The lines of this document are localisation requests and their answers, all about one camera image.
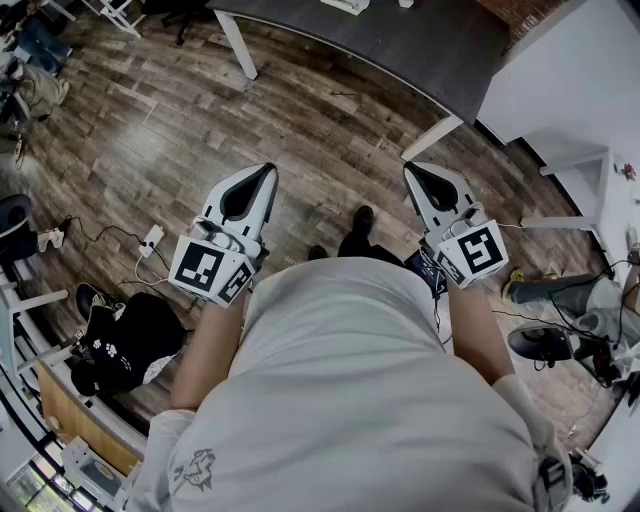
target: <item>dark desk top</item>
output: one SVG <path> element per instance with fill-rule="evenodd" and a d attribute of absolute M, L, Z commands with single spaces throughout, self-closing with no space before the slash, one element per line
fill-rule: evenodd
<path fill-rule="evenodd" d="M 371 0 L 359 16 L 320 0 L 210 0 L 329 43 L 370 62 L 473 123 L 506 48 L 509 29 L 475 0 Z"/>

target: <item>gray t-shirt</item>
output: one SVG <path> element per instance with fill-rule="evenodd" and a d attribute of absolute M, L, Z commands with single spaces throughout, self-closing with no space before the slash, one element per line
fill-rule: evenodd
<path fill-rule="evenodd" d="M 515 376 L 492 389 L 447 355 L 433 311 L 419 277 L 371 259 L 266 279 L 229 379 L 153 419 L 129 510 L 545 510 L 549 453 L 564 499 L 551 424 Z"/>

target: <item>power strip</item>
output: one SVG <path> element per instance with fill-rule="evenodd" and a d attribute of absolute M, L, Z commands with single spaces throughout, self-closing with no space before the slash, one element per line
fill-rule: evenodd
<path fill-rule="evenodd" d="M 153 249 L 158 247 L 158 244 L 163 237 L 164 230 L 157 224 L 154 224 L 154 226 L 151 228 L 151 231 L 149 231 L 149 234 L 144 239 L 146 245 L 141 245 L 138 248 L 140 254 L 142 254 L 142 256 L 144 256 L 145 258 L 151 256 L 153 254 Z"/>

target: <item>wooden floor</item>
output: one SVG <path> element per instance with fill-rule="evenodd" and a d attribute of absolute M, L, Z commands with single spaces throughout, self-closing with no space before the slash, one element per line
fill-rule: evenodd
<path fill-rule="evenodd" d="M 196 24 L 182 48 L 174 44 L 176 27 L 167 31 L 147 18 L 140 29 L 143 38 L 134 40 L 87 12 L 63 33 L 75 48 L 62 75 L 72 83 L 69 97 L 47 121 L 34 122 L 21 168 L 5 163 L 1 177 L 5 194 L 31 196 L 35 228 L 73 215 L 92 237 L 110 224 L 144 236 L 158 223 L 167 233 L 159 250 L 170 259 L 216 182 L 272 161 L 280 189 L 263 231 L 272 251 L 263 276 L 305 261 L 315 243 L 335 254 L 364 203 L 377 216 L 375 242 L 401 258 L 417 248 L 422 226 L 407 198 L 399 155 L 442 115 L 428 100 L 356 59 L 254 22 L 241 30 L 259 69 L 255 82 L 244 77 L 213 21 Z M 471 127 L 458 128 L 419 159 L 463 173 L 501 223 L 572 213 L 521 148 L 498 150 Z M 512 266 L 532 277 L 602 269 L 581 232 L 504 228 L 503 236 Z M 148 291 L 119 284 L 135 280 L 137 257 L 135 239 L 109 231 L 91 243 L 74 221 L 60 251 L 33 258 L 42 282 L 31 286 L 73 294 L 89 281 L 108 291 L 118 285 L 118 293 L 130 296 Z M 156 256 L 140 271 L 148 280 L 167 274 Z M 505 268 L 486 283 L 497 310 L 513 311 L 499 298 L 508 273 Z M 166 283 L 157 289 L 193 328 L 200 304 Z M 72 299 L 48 306 L 47 318 L 61 339 L 82 325 Z M 522 321 L 498 320 L 505 335 Z M 120 402 L 145 419 L 166 408 L 176 364 Z M 561 440 L 589 444 L 615 405 L 612 394 L 597 391 L 574 363 L 543 372 L 529 361 L 516 364 Z"/>

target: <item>brick wall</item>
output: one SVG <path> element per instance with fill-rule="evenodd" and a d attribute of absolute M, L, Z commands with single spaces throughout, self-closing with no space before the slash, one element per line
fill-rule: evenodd
<path fill-rule="evenodd" d="M 527 32 L 567 0 L 477 0 L 497 14 L 511 27 L 511 44 L 520 41 Z"/>

